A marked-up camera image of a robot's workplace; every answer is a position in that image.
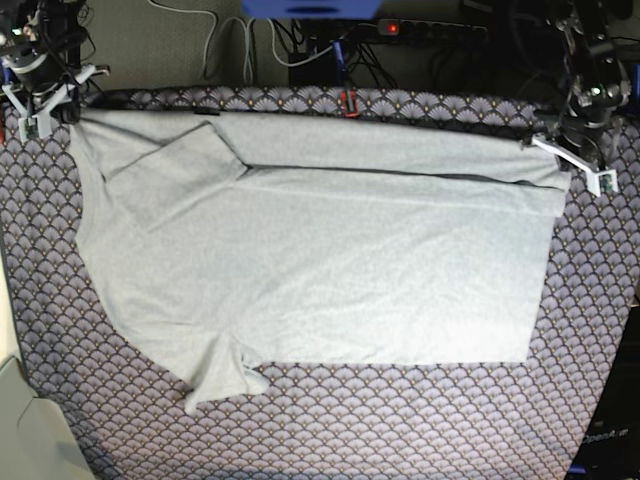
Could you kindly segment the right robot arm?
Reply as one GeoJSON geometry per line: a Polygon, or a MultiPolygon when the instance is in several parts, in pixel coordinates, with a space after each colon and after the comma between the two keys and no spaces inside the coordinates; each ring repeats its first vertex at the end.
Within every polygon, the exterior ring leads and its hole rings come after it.
{"type": "Polygon", "coordinates": [[[81,47],[89,40],[80,23],[84,1],[3,1],[1,70],[27,111],[37,108],[60,87],[79,87],[81,47]]]}

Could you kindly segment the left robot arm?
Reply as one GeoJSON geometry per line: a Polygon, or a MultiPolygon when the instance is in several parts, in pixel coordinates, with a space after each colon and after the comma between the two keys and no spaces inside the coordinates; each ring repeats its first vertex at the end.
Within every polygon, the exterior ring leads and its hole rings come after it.
{"type": "Polygon", "coordinates": [[[564,144],[595,154],[614,112],[628,103],[632,83],[609,34],[601,1],[552,1],[549,20],[561,33],[568,76],[554,130],[564,144]]]}

